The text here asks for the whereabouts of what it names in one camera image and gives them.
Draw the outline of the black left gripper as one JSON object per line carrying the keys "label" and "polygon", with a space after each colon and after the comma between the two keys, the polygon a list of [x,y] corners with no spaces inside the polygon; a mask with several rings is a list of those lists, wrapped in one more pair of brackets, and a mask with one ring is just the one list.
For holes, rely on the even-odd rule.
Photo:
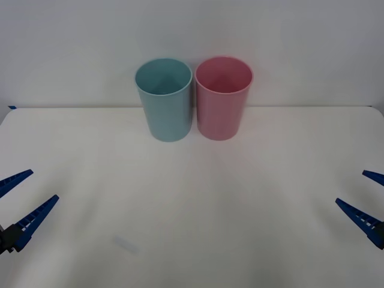
{"label": "black left gripper", "polygon": [[[13,176],[7,177],[3,180],[0,180],[0,197],[5,196],[15,186],[19,185],[22,181],[31,176],[33,173],[34,172],[31,169],[28,169]],[[27,216],[25,216],[18,222],[10,225],[5,230],[0,225],[0,254],[2,254],[4,251],[8,251],[9,253],[11,253],[14,250],[16,250],[17,252],[23,250],[27,243],[31,240],[34,232],[44,221],[44,219],[56,205],[58,200],[58,195],[52,196],[42,205],[37,207],[31,213],[29,213]]]}

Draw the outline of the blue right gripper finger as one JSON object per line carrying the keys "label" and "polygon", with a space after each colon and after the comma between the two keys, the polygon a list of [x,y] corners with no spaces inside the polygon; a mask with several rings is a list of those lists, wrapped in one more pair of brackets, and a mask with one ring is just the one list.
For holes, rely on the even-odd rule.
{"label": "blue right gripper finger", "polygon": [[368,170],[364,170],[362,174],[364,176],[366,176],[367,178],[375,181],[378,184],[384,184],[384,175],[383,174],[368,171]]}
{"label": "blue right gripper finger", "polygon": [[367,238],[379,249],[383,250],[383,222],[356,209],[337,198],[339,208],[365,233]]}

